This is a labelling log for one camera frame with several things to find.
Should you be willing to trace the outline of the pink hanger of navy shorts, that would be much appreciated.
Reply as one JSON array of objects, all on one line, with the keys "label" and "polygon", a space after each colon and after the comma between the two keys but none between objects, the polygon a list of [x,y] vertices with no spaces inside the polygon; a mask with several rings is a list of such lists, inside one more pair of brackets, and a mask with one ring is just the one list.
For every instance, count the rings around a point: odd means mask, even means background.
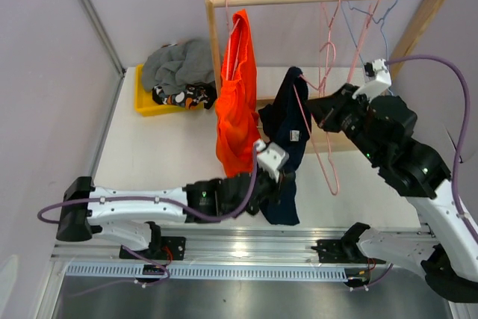
[{"label": "pink hanger of navy shorts", "polygon": [[[321,69],[321,72],[323,71],[322,66],[319,66],[318,67],[318,81],[317,81],[316,85],[314,85],[312,82],[310,82],[306,78],[305,75],[302,74],[300,76],[300,78],[307,85],[309,85],[312,89],[314,89],[316,91],[318,90],[318,84],[319,84],[319,69]],[[308,124],[308,120],[307,120],[307,117],[305,115],[305,106],[303,104],[303,101],[299,97],[298,90],[296,89],[295,85],[293,86],[293,89],[294,89],[295,97],[297,99],[297,104],[299,106],[300,113],[302,114],[303,122],[305,124],[305,129],[306,129],[306,131],[309,135],[309,140],[311,141],[311,146],[312,146],[312,149],[313,149],[313,153],[315,154],[315,156],[318,160],[318,164],[320,165],[323,177],[326,181],[326,185],[329,189],[330,194],[333,195],[333,196],[337,196],[340,193],[341,187],[340,187],[340,182],[339,182],[339,177],[338,177],[338,174],[337,174],[337,170],[336,170],[335,164],[332,160],[332,146],[331,146],[331,141],[330,141],[329,135],[325,134],[324,141],[322,143],[317,143],[317,141],[314,139],[314,136],[313,136],[313,133],[312,133],[311,124]],[[329,178],[326,167],[323,163],[323,159],[321,158],[320,154],[322,152],[327,154],[327,161],[329,162],[330,169],[332,170],[332,175],[333,175],[332,179]]]}]

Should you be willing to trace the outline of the blue wire hanger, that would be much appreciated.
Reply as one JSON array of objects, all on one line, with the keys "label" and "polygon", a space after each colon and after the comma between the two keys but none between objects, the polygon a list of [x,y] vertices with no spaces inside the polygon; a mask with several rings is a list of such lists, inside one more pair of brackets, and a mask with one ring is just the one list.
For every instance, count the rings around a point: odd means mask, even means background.
[{"label": "blue wire hanger", "polygon": [[[387,61],[389,60],[389,57],[390,57],[390,51],[389,51],[389,46],[388,46],[388,38],[387,38],[387,36],[386,36],[386,34],[385,34],[385,31],[384,31],[384,26],[385,26],[385,24],[386,24],[386,20],[387,20],[387,18],[388,18],[389,13],[397,6],[397,4],[398,4],[399,1],[400,1],[400,0],[394,0],[394,3],[386,9],[386,11],[383,13],[383,15],[382,15],[380,18],[376,19],[376,18],[373,16],[373,20],[372,20],[372,22],[373,22],[375,25],[380,25],[379,30],[380,30],[380,34],[382,35],[382,39],[383,39],[383,41],[384,41],[384,45],[385,45],[385,59],[386,59]],[[354,45],[355,51],[356,51],[356,45],[357,45],[357,42],[358,42],[359,39],[356,39],[356,38],[354,37],[352,27],[350,26],[350,22],[349,22],[349,20],[348,20],[348,18],[347,18],[346,11],[345,11],[345,9],[344,9],[344,4],[347,5],[347,7],[348,7],[348,9],[349,9],[350,11],[359,12],[359,13],[364,14],[365,16],[366,16],[366,14],[367,14],[367,10],[362,10],[362,9],[360,9],[360,8],[354,7],[354,6],[352,6],[352,5],[350,4],[349,1],[341,2],[341,6],[340,6],[341,13],[342,13],[342,15],[343,15],[343,18],[344,18],[344,21],[345,21],[345,23],[346,23],[347,29],[348,29],[348,31],[349,31],[350,38],[351,38],[351,40],[352,40],[352,42],[353,42],[353,45]],[[360,64],[361,64],[362,66],[364,66],[364,61],[363,61],[363,58],[362,58],[361,54],[360,54],[360,58],[359,58],[358,61],[360,61]]]}]

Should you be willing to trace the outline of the grey shorts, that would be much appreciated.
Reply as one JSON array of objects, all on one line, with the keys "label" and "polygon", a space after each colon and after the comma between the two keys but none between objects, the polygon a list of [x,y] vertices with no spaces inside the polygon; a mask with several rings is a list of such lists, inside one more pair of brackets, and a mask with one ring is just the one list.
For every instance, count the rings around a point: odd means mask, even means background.
[{"label": "grey shorts", "polygon": [[179,93],[190,84],[215,87],[209,41],[193,38],[156,50],[143,65],[141,83],[146,92],[159,86],[167,95]]}]

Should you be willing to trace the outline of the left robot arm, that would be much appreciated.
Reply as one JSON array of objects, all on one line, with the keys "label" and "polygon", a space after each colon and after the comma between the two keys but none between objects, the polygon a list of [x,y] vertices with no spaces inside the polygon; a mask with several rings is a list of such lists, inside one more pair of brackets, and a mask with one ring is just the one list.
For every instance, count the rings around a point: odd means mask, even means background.
[{"label": "left robot arm", "polygon": [[294,179],[293,172],[280,171],[273,179],[258,170],[171,190],[128,192],[81,176],[64,192],[56,238],[72,243],[100,238],[119,244],[121,259],[164,259],[162,223],[220,223],[244,212],[255,215],[264,203],[281,203]]}]

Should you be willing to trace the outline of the pink hanger of grey shorts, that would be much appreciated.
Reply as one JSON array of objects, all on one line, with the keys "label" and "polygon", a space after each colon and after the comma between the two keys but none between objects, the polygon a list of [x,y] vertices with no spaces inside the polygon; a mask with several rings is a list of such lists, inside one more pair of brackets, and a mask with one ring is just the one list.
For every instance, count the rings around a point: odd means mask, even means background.
[{"label": "pink hanger of grey shorts", "polygon": [[323,11],[324,19],[327,24],[327,38],[326,42],[320,45],[319,56],[322,55],[322,52],[326,52],[326,59],[324,63],[324,73],[319,69],[319,84],[318,84],[318,94],[320,97],[326,95],[326,84],[329,77],[329,74],[335,64],[336,59],[336,47],[332,41],[332,30],[335,24],[336,16],[338,15],[339,7],[341,6],[341,0],[337,0],[335,10],[333,14],[328,17],[327,8],[324,3],[320,4],[321,10]]}]

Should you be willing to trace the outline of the pink hanger of orange shorts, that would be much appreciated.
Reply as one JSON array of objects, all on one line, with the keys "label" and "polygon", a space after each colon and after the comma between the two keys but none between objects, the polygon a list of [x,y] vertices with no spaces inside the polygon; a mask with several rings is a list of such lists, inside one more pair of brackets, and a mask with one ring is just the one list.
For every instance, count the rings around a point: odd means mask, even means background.
[{"label": "pink hanger of orange shorts", "polygon": [[236,55],[234,57],[234,66],[232,67],[232,72],[230,72],[230,59],[231,59],[231,44],[232,44],[232,35],[235,32],[235,29],[239,26],[239,24],[242,22],[241,18],[238,18],[235,22],[234,25],[230,25],[229,22],[229,0],[225,0],[225,9],[226,9],[226,25],[228,29],[228,39],[227,39],[227,44],[226,44],[226,53],[224,57],[224,63],[226,64],[226,74],[223,76],[222,81],[225,83],[226,81],[232,80],[235,77],[235,73],[238,68],[239,64],[239,51],[240,48],[236,48]]}]

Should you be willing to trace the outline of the pink hanger of camouflage shorts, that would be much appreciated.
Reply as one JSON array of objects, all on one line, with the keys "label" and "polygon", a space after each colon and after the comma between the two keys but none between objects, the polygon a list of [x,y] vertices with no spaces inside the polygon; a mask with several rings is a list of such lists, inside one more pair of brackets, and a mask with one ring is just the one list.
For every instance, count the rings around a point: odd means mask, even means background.
[{"label": "pink hanger of camouflage shorts", "polygon": [[375,3],[374,6],[372,4],[369,5],[367,14],[365,16],[365,21],[364,21],[364,24],[362,26],[362,30],[361,30],[361,33],[360,33],[360,36],[359,36],[359,39],[358,39],[358,42],[357,42],[357,45],[356,45],[356,51],[355,51],[355,54],[354,54],[354,57],[353,57],[353,60],[352,60],[350,71],[349,71],[349,74],[347,76],[347,83],[350,83],[351,80],[352,80],[352,76],[353,76],[353,73],[355,71],[357,62],[360,58],[361,49],[364,45],[368,29],[370,27],[370,24],[372,23],[373,16],[374,16],[374,14],[376,12],[376,9],[378,8],[380,2],[381,2],[381,0],[376,0],[376,3]]}]

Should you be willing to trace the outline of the navy blue shorts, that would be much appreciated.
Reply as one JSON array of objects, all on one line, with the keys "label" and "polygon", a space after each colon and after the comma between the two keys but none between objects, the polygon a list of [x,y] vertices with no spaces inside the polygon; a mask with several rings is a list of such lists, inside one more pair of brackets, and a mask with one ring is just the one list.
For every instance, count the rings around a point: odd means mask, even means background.
[{"label": "navy blue shorts", "polygon": [[296,171],[305,154],[310,138],[308,128],[311,126],[311,113],[305,106],[308,86],[301,75],[300,68],[290,67],[273,103],[258,111],[264,134],[288,153],[288,160],[282,169],[290,177],[281,185],[279,199],[261,204],[262,214],[273,225],[299,224],[295,201]]}]

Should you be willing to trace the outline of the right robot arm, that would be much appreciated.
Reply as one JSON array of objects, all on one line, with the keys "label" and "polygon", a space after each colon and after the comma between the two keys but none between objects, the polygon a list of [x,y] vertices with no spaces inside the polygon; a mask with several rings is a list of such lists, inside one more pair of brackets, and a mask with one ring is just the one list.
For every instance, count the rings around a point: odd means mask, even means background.
[{"label": "right robot arm", "polygon": [[379,259],[425,280],[454,303],[477,302],[477,243],[454,207],[452,176],[431,146],[413,139],[417,114],[399,96],[373,99],[345,84],[306,107],[324,131],[343,132],[387,185],[417,210],[437,244],[420,244],[355,223],[341,239],[348,261]]}]

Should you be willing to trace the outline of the orange camouflage shorts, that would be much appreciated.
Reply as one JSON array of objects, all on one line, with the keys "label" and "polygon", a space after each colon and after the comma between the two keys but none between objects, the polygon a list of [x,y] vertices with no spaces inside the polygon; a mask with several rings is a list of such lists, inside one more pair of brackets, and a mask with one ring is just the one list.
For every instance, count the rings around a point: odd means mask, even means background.
[{"label": "orange camouflage shorts", "polygon": [[199,105],[210,109],[217,99],[216,90],[207,84],[189,84],[179,93],[167,95],[161,86],[152,90],[152,99],[159,105],[173,105],[186,110],[191,110]]}]

